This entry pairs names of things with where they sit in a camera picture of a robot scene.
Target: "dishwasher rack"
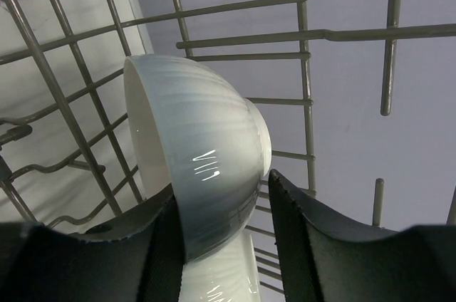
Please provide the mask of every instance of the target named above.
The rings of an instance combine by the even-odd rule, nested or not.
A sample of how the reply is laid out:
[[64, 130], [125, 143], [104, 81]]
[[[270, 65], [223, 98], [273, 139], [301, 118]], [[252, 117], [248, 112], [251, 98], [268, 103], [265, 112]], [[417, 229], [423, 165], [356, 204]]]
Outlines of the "dishwasher rack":
[[[106, 0], [110, 9], [113, 23], [108, 26], [96, 28], [93, 30], [85, 31], [82, 33], [73, 33], [68, 22], [63, 6], [59, 0], [49, 0], [55, 14], [57, 15], [60, 27], [63, 29], [65, 34], [64, 38], [60, 38], [55, 41], [40, 44], [33, 30], [21, 8], [18, 0], [2, 0], [8, 7], [10, 14], [12, 15], [17, 28], [21, 32], [23, 39], [26, 42], [26, 50], [17, 51], [0, 56], [0, 65], [19, 61], [27, 57], [33, 57], [36, 65], [38, 66], [41, 75], [43, 76], [48, 89], [50, 90], [55, 103], [39, 110], [31, 115], [19, 117], [19, 118], [8, 118], [0, 116], [0, 124], [12, 125], [11, 129], [4, 135], [0, 135], [0, 147], [12, 140], [19, 140], [22, 137], [26, 137], [30, 132], [31, 128], [29, 124], [46, 117], [47, 115], [60, 111], [63, 118], [66, 121], [68, 128], [70, 129], [74, 139], [78, 144], [78, 149], [71, 153], [69, 156], [61, 160], [55, 165], [48, 167], [32, 164], [22, 167], [14, 172], [11, 172], [7, 163], [0, 157], [0, 185], [5, 191], [8, 198], [17, 208], [21, 216], [26, 221], [36, 222], [36, 218], [32, 211], [27, 207], [21, 195], [16, 191], [14, 187], [14, 180], [20, 176], [30, 172], [31, 170], [37, 170], [42, 173], [55, 172], [64, 168], [65, 166], [71, 166], [79, 168], [81, 170], [90, 170], [98, 183], [105, 199], [86, 217], [82, 219], [75, 219], [70, 216], [62, 216], [53, 220], [47, 226], [50, 228], [55, 227], [61, 222], [69, 222], [72, 224], [85, 224], [92, 220], [106, 205], [112, 210], [114, 215], [120, 215], [121, 209], [118, 201], [116, 200], [116, 194], [128, 183], [131, 187], [132, 193], [137, 201], [140, 203], [143, 201], [140, 190], [133, 178], [133, 175], [138, 171], [138, 166], [130, 168], [125, 160], [125, 156], [120, 149], [118, 140], [114, 134], [114, 129], [119, 126], [122, 122], [127, 120], [127, 115], [124, 114], [114, 122], [110, 122], [105, 111], [97, 89], [111, 80], [121, 76], [123, 74], [122, 69], [100, 79], [95, 82], [92, 81], [90, 73], [85, 65], [85, 61], [81, 50], [78, 47], [78, 42], [91, 38], [94, 36], [101, 35], [110, 31], [117, 31], [118, 37], [123, 47], [123, 51], [126, 56], [131, 55], [130, 46], [127, 38], [125, 37], [124, 28], [131, 26], [140, 26], [143, 24], [150, 24], [158, 21], [177, 20], [182, 36], [182, 42], [177, 43], [178, 49], [184, 49], [185, 54], [188, 58], [195, 61], [245, 61], [245, 60], [274, 60], [274, 59], [299, 59], [301, 62], [301, 77], [302, 77], [302, 99], [278, 99], [278, 98], [249, 98], [253, 103], [260, 104], [275, 104], [275, 105], [299, 105], [302, 106], [304, 112], [304, 137], [306, 141], [306, 154], [298, 154], [292, 152], [282, 152], [273, 150], [272, 155], [279, 157], [288, 157], [297, 160], [303, 160], [307, 165], [308, 172], [308, 189], [305, 189], [308, 194], [316, 196], [316, 176], [315, 176], [315, 153], [314, 153], [314, 135], [312, 125], [312, 97], [311, 97], [311, 79], [310, 79], [310, 68], [309, 68], [309, 40], [325, 39], [327, 41], [336, 42], [347, 42], [347, 41], [372, 41], [372, 40], [385, 40], [385, 56], [383, 64], [383, 87], [382, 87], [382, 98], [380, 103], [380, 113], [384, 116], [388, 116], [391, 110], [391, 97], [393, 94], [393, 74], [395, 64], [395, 51], [396, 51], [396, 40], [407, 39], [407, 38], [434, 38], [434, 37], [447, 37], [456, 36], [456, 24], [441, 24], [441, 25], [427, 25], [427, 26], [409, 26], [399, 27], [399, 10], [400, 0], [388, 0], [388, 17], [386, 21], [386, 28], [382, 29], [368, 29], [368, 30], [350, 30], [350, 31], [331, 31], [326, 29], [319, 30], [308, 30], [307, 28], [307, 13], [306, 13], [306, 1], [307, 0], [253, 0], [253, 1], [240, 1], [233, 4], [224, 4], [219, 6], [208, 6], [202, 9], [193, 10], [182, 10], [180, 0], [172, 0], [175, 12], [171, 14], [164, 14], [159, 16], [147, 16], [140, 19], [133, 19], [130, 21], [121, 21], [118, 10], [116, 9], [114, 0]], [[190, 40], [185, 23], [186, 17], [201, 16], [205, 14], [215, 14], [224, 11], [236, 11], [242, 9], [250, 9], [256, 7], [275, 6], [279, 4], [296, 4], [296, 17], [298, 24], [298, 31], [285, 32], [285, 33], [273, 33], [273, 34], [262, 34], [262, 35], [248, 35], [248, 36], [236, 36], [229, 38], [216, 38], [207, 40]], [[299, 52], [295, 53], [240, 53], [235, 55], [215, 55], [215, 56], [193, 56], [193, 48], [205, 48], [205, 47], [218, 47], [218, 46], [233, 46], [233, 45], [245, 45], [254, 43], [275, 43], [284, 41], [299, 41]], [[61, 86], [58, 84], [55, 75], [48, 61], [46, 60], [45, 52], [56, 49], [62, 46], [70, 46], [71, 52], [78, 64], [78, 67], [83, 76], [85, 87], [69, 96], [65, 96]], [[96, 135], [94, 138], [87, 140], [83, 135], [83, 132], [78, 124], [73, 112], [69, 107], [69, 103], [77, 100], [85, 95], [89, 95], [95, 109], [100, 117], [103, 124], [104, 130]], [[104, 137], [108, 137], [113, 149], [118, 157], [120, 166], [122, 167], [124, 178], [115, 186], [110, 187], [106, 179], [103, 176], [105, 170], [104, 166], [97, 163], [95, 156], [93, 155], [91, 147], [94, 146], [99, 140]], [[85, 162], [76, 160], [77, 157], [82, 155]], [[382, 208], [383, 198], [383, 185], [382, 179], [377, 179], [375, 182], [375, 199], [373, 207], [373, 225], [380, 226], [380, 216]], [[268, 199], [267, 193], [262, 192], [260, 198]], [[266, 207], [256, 207], [264, 212], [270, 212], [270, 209]], [[456, 223], [456, 191], [452, 199], [450, 212], [447, 218], [448, 224]], [[251, 231], [259, 232], [261, 234], [272, 236], [274, 234], [264, 229], [248, 226]], [[265, 256], [271, 257], [271, 259], [277, 259], [275, 254], [271, 254], [267, 251], [256, 249], [256, 252]], [[278, 264], [263, 258], [257, 258], [259, 263], [278, 269]], [[259, 268], [261, 274], [266, 274], [272, 278], [278, 280], [281, 279], [280, 274], [274, 273], [273, 271]], [[261, 283], [267, 288], [283, 293], [283, 291], [270, 284]]]

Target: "bowl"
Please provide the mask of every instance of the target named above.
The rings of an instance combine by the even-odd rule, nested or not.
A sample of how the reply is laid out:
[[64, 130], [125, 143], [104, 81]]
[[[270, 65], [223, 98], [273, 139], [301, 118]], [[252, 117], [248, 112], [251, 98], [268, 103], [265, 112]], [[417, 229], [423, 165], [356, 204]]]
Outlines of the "bowl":
[[186, 58], [131, 56], [124, 83], [145, 189], [172, 183], [187, 260], [210, 255], [254, 210], [271, 164], [266, 123], [220, 75]]
[[179, 302], [261, 302], [250, 234], [239, 233], [220, 251], [185, 264]]

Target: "gray wire rack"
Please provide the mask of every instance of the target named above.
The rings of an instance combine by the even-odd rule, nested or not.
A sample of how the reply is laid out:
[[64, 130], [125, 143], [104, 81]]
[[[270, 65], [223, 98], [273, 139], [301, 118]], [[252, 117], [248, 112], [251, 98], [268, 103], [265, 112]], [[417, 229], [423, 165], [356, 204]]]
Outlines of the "gray wire rack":
[[[0, 185], [5, 191], [8, 198], [17, 208], [21, 216], [28, 221], [36, 221], [35, 216], [31, 210], [27, 207], [26, 203], [22, 200], [21, 196], [13, 186], [13, 182], [18, 177], [36, 170], [42, 173], [51, 173], [64, 168], [65, 166], [76, 167], [82, 170], [90, 170], [95, 177], [98, 186], [100, 187], [105, 199], [86, 217], [82, 219], [75, 219], [70, 216], [62, 216], [53, 220], [48, 227], [55, 227], [61, 222], [69, 222], [75, 225], [85, 224], [92, 220], [106, 205], [113, 210], [114, 215], [121, 214], [121, 209], [115, 198], [115, 195], [128, 183], [131, 187], [132, 193], [138, 203], [143, 201], [138, 186], [135, 183], [133, 175], [137, 172], [138, 166], [130, 169], [125, 160], [125, 156], [120, 149], [118, 140], [114, 134], [114, 129], [119, 126], [123, 121], [127, 120], [127, 115], [124, 114], [114, 122], [109, 121], [106, 114], [105, 108], [100, 100], [97, 93], [97, 89], [102, 85], [112, 81], [113, 79], [123, 74], [122, 69], [100, 79], [93, 81], [87, 65], [84, 61], [81, 50], [78, 47], [78, 42], [87, 38], [91, 38], [103, 33], [110, 31], [117, 31], [118, 37], [123, 47], [123, 51], [126, 56], [131, 55], [128, 41], [125, 37], [124, 28], [130, 26], [139, 26], [142, 24], [154, 23], [157, 21], [167, 21], [176, 19], [179, 24], [180, 33], [182, 36], [182, 42], [177, 43], [177, 48], [184, 49], [185, 54], [188, 58], [192, 58], [196, 61], [245, 61], [245, 60], [274, 60], [274, 59], [299, 59], [301, 61], [301, 76], [302, 76], [302, 99], [273, 99], [273, 98], [250, 98], [254, 103], [261, 104], [276, 104], [276, 105], [300, 105], [304, 110], [304, 122], [305, 122], [305, 139], [306, 139], [306, 154], [296, 154], [291, 152], [281, 152], [274, 150], [272, 155], [279, 157], [288, 157], [298, 160], [306, 161], [309, 188], [305, 189], [311, 196], [316, 195], [316, 178], [315, 178], [315, 155], [314, 155], [314, 135], [312, 125], [312, 97], [311, 97], [311, 79], [310, 79], [310, 68], [309, 68], [309, 40], [325, 39], [328, 41], [336, 42], [347, 42], [347, 41], [372, 41], [372, 40], [385, 40], [385, 57], [383, 67], [383, 87], [382, 87], [382, 98], [380, 103], [380, 113], [384, 116], [390, 114], [391, 110], [391, 97], [393, 93], [393, 74], [394, 74], [394, 63], [395, 63], [395, 50], [396, 40], [405, 38], [435, 38], [435, 37], [448, 37], [456, 36], [456, 24], [441, 24], [441, 25], [427, 25], [427, 26], [409, 26], [399, 27], [398, 18], [400, 10], [400, 0], [388, 0], [388, 17], [386, 21], [386, 28], [382, 29], [366, 29], [366, 30], [351, 30], [351, 31], [331, 31], [326, 29], [319, 30], [308, 30], [307, 28], [307, 13], [306, 13], [306, 1], [307, 0], [253, 0], [253, 1], [240, 1], [233, 4], [224, 4], [219, 6], [208, 6], [202, 9], [193, 10], [182, 10], [180, 0], [173, 0], [175, 12], [171, 14], [163, 14], [159, 16], [148, 16], [141, 19], [133, 19], [130, 21], [121, 21], [119, 18], [118, 11], [115, 7], [114, 0], [106, 0], [110, 9], [113, 23], [109, 26], [96, 28], [93, 30], [85, 31], [82, 33], [72, 32], [71, 26], [68, 22], [65, 11], [63, 10], [62, 4], [59, 0], [49, 0], [56, 13], [58, 22], [63, 29], [65, 34], [64, 38], [60, 38], [56, 41], [40, 44], [27, 21], [24, 12], [22, 11], [21, 5], [18, 0], [3, 0], [8, 10], [10, 11], [17, 28], [21, 32], [23, 39], [26, 42], [27, 49], [9, 53], [0, 56], [0, 65], [11, 63], [24, 58], [33, 57], [36, 65], [38, 66], [41, 75], [43, 76], [55, 103], [37, 111], [31, 115], [26, 115], [19, 118], [0, 118], [0, 124], [10, 124], [14, 128], [11, 129], [5, 135], [0, 135], [0, 147], [3, 144], [11, 140], [17, 140], [21, 137], [27, 136], [28, 129], [27, 125], [46, 117], [47, 115], [60, 110], [63, 118], [68, 125], [74, 139], [78, 144], [78, 149], [71, 153], [69, 156], [61, 160], [60, 162], [51, 166], [42, 166], [37, 164], [27, 165], [14, 172], [9, 171], [7, 164], [0, 157]], [[224, 11], [235, 11], [241, 9], [250, 9], [263, 6], [274, 6], [279, 4], [296, 4], [297, 8], [297, 23], [298, 31], [286, 32], [286, 33], [273, 33], [273, 34], [262, 34], [262, 35], [248, 35], [248, 36], [236, 36], [229, 38], [215, 38], [207, 40], [190, 40], [185, 23], [185, 18], [190, 16], [201, 16], [205, 14], [215, 14]], [[217, 46], [232, 46], [241, 44], [253, 44], [253, 43], [276, 43], [284, 41], [299, 41], [299, 52], [296, 53], [243, 53], [235, 55], [215, 55], [215, 56], [193, 56], [193, 48], [205, 48], [205, 47], [217, 47]], [[83, 77], [85, 87], [69, 96], [65, 96], [63, 91], [58, 84], [48, 61], [46, 60], [45, 52], [62, 47], [70, 46], [71, 52], [78, 64], [78, 68]], [[74, 114], [72, 113], [69, 103], [77, 100], [84, 95], [89, 95], [95, 109], [100, 117], [103, 124], [104, 130], [96, 135], [94, 138], [87, 140], [85, 139], [80, 125], [78, 125]], [[94, 146], [104, 137], [108, 137], [115, 154], [118, 157], [118, 161], [123, 170], [125, 177], [115, 186], [110, 187], [103, 176], [104, 166], [97, 163], [95, 156], [93, 155], [91, 147]], [[82, 155], [85, 159], [83, 161], [77, 161], [76, 158]], [[381, 205], [383, 198], [383, 185], [382, 179], [378, 179], [375, 183], [375, 199], [373, 208], [373, 225], [380, 225], [381, 216]], [[261, 198], [268, 199], [267, 193], [261, 193]], [[258, 206], [257, 209], [264, 212], [270, 212], [270, 209], [266, 207]], [[456, 223], [456, 190], [455, 195], [452, 199], [450, 212], [447, 218], [448, 224]], [[248, 226], [247, 229], [259, 232], [260, 234], [274, 237], [274, 233], [266, 231], [264, 229], [258, 229], [256, 227]], [[255, 249], [258, 254], [269, 257], [272, 260], [277, 260], [275, 254], [269, 253], [268, 251]], [[277, 264], [272, 260], [265, 259], [263, 257], [257, 257], [258, 262], [277, 269]], [[270, 271], [261, 267], [259, 269], [261, 274], [265, 274], [272, 278], [280, 280], [280, 274]], [[270, 288], [279, 293], [283, 291], [275, 286], [261, 283], [263, 286]]]

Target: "wire grid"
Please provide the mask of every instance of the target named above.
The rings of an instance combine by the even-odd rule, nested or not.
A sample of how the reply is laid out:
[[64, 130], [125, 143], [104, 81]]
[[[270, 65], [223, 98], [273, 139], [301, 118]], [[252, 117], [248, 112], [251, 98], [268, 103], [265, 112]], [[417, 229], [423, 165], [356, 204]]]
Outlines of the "wire grid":
[[[30, 24], [25, 17], [21, 5], [18, 0], [4, 0], [14, 21], [24, 38], [27, 49], [22, 51], [16, 51], [3, 56], [0, 56], [0, 65], [11, 63], [14, 61], [28, 58], [30, 56], [35, 60], [41, 75], [43, 76], [50, 92], [52, 93], [55, 103], [37, 111], [31, 115], [23, 116], [20, 118], [0, 118], [0, 124], [10, 124], [15, 126], [24, 126], [32, 122], [35, 122], [41, 118], [46, 117], [50, 113], [54, 113], [60, 110], [63, 115], [68, 128], [70, 129], [73, 137], [75, 138], [78, 149], [71, 153], [69, 156], [61, 160], [60, 162], [51, 166], [41, 166], [37, 164], [27, 165], [22, 167], [15, 172], [0, 181], [1, 188], [5, 191], [8, 198], [18, 209], [21, 216], [28, 221], [36, 221], [35, 216], [26, 206], [21, 196], [14, 188], [12, 182], [18, 177], [36, 170], [42, 173], [55, 172], [64, 168], [65, 166], [76, 167], [82, 170], [90, 170], [95, 177], [98, 186], [100, 187], [105, 199], [86, 217], [82, 219], [75, 219], [68, 215], [59, 217], [53, 220], [48, 227], [55, 227], [61, 222], [69, 222], [75, 225], [82, 225], [92, 220], [106, 205], [113, 210], [115, 215], [122, 213], [119, 204], [115, 198], [115, 195], [127, 184], [130, 184], [132, 193], [136, 198], [136, 201], [140, 203], [143, 201], [141, 194], [138, 190], [138, 186], [135, 183], [133, 175], [137, 172], [138, 166], [130, 169], [125, 160], [125, 156], [120, 149], [118, 140], [114, 134], [114, 129], [119, 126], [123, 121], [127, 120], [127, 115], [124, 114], [114, 122], [109, 121], [106, 114], [105, 108], [101, 103], [100, 97], [97, 94], [97, 89], [102, 85], [110, 82], [111, 80], [121, 76], [123, 70], [120, 69], [105, 78], [97, 81], [92, 81], [87, 65], [84, 61], [81, 50], [78, 47], [78, 42], [87, 38], [91, 38], [103, 33], [110, 31], [117, 31], [120, 39], [123, 51], [126, 56], [131, 55], [128, 41], [125, 37], [124, 28], [130, 26], [139, 26], [141, 24], [148, 24], [157, 21], [167, 21], [176, 19], [179, 24], [180, 33], [182, 36], [182, 42], [177, 43], [177, 48], [184, 49], [186, 57], [191, 58], [195, 61], [248, 61], [248, 60], [274, 60], [274, 59], [300, 59], [301, 62], [301, 77], [302, 77], [302, 99], [276, 99], [276, 98], [249, 98], [253, 103], [258, 104], [275, 104], [275, 105], [300, 105], [304, 110], [304, 122], [305, 122], [305, 139], [306, 139], [306, 154], [297, 154], [291, 152], [282, 152], [273, 150], [273, 156], [288, 157], [297, 160], [306, 161], [309, 188], [305, 191], [311, 196], [316, 195], [316, 178], [315, 178], [315, 156], [314, 156], [314, 134], [312, 125], [312, 105], [311, 99], [311, 81], [310, 81], [310, 68], [309, 68], [309, 40], [326, 39], [328, 41], [373, 41], [373, 40], [385, 40], [385, 57], [383, 67], [383, 87], [382, 87], [382, 98], [380, 104], [380, 113], [384, 116], [390, 114], [391, 110], [391, 97], [393, 93], [393, 74], [395, 64], [395, 50], [396, 40], [406, 38], [434, 38], [434, 37], [448, 37], [456, 36], [456, 24], [440, 24], [440, 25], [427, 25], [427, 26], [409, 26], [409, 27], [398, 27], [398, 18], [400, 10], [400, 0], [388, 0], [388, 16], [386, 28], [382, 29], [366, 29], [366, 30], [351, 30], [351, 31], [331, 31], [326, 29], [319, 30], [308, 30], [307, 28], [307, 13], [306, 13], [306, 0], [253, 0], [253, 1], [240, 1], [233, 4], [224, 4], [219, 6], [208, 6], [202, 9], [193, 10], [182, 10], [182, 4], [180, 0], [172, 0], [175, 12], [171, 14], [163, 14], [159, 16], [149, 16], [141, 19], [133, 19], [130, 21], [122, 22], [119, 18], [118, 11], [115, 7], [113, 0], [106, 0], [110, 9], [110, 14], [113, 18], [113, 24], [104, 26], [102, 28], [96, 28], [93, 30], [85, 31], [83, 33], [72, 32], [67, 16], [59, 0], [49, 0], [56, 13], [59, 24], [65, 34], [64, 38], [60, 38], [56, 41], [40, 44], [33, 34]], [[236, 11], [242, 9], [250, 9], [263, 6], [274, 6], [279, 4], [296, 4], [297, 7], [297, 21], [298, 31], [286, 32], [286, 33], [272, 33], [262, 35], [248, 35], [248, 36], [236, 36], [228, 38], [214, 38], [207, 40], [191, 41], [185, 18], [190, 16], [201, 16], [205, 14], [215, 14], [225, 11]], [[193, 56], [193, 48], [206, 48], [216, 46], [233, 46], [241, 44], [254, 44], [254, 43], [275, 43], [284, 41], [299, 41], [299, 52], [295, 53], [243, 53], [234, 55], [215, 55], [215, 56]], [[48, 61], [44, 52], [59, 48], [62, 46], [69, 45], [71, 52], [78, 64], [81, 75], [83, 76], [85, 87], [69, 96], [65, 96], [62, 92], [60, 85], [58, 84], [56, 77], [49, 66]], [[86, 140], [80, 126], [78, 125], [74, 114], [69, 108], [69, 103], [77, 100], [84, 95], [89, 94], [95, 109], [100, 117], [103, 124], [104, 130], [90, 140]], [[109, 187], [106, 182], [103, 171], [104, 166], [99, 165], [92, 153], [91, 147], [97, 142], [102, 140], [104, 137], [108, 137], [113, 149], [118, 157], [120, 166], [122, 167], [125, 177], [115, 186], [113, 189]], [[8, 140], [4, 136], [0, 136], [0, 146]], [[76, 158], [82, 155], [85, 162], [76, 161]], [[384, 181], [377, 179], [375, 182], [375, 199], [373, 207], [373, 225], [380, 225], [381, 207], [383, 199], [383, 186]], [[269, 195], [265, 192], [260, 194], [261, 198], [268, 199]], [[269, 212], [270, 209], [266, 207], [258, 206], [258, 210], [263, 212]], [[455, 195], [452, 199], [450, 212], [447, 219], [448, 224], [456, 223], [456, 190]], [[260, 234], [274, 237], [274, 233], [259, 229], [253, 226], [247, 226], [247, 229], [258, 232]], [[277, 260], [277, 255], [272, 254], [268, 251], [255, 249], [255, 252], [268, 256], [270, 259]], [[268, 259], [257, 257], [257, 261], [266, 266], [278, 269], [278, 264]], [[270, 271], [268, 269], [259, 268], [261, 274], [280, 280], [280, 274]], [[267, 288], [270, 288], [279, 293], [283, 293], [280, 288], [261, 282], [261, 284]]]

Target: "glossy surface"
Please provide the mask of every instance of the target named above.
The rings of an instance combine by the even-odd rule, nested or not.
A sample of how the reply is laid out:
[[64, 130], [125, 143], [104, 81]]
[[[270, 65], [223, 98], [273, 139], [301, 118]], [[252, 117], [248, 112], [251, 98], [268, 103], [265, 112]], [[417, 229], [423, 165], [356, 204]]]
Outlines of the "glossy surface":
[[223, 249], [184, 266], [179, 302], [260, 302], [252, 238], [245, 231]]
[[143, 183], [153, 194], [172, 183], [187, 260], [209, 255], [253, 211], [270, 163], [266, 124], [222, 77], [185, 58], [132, 56], [124, 78]]

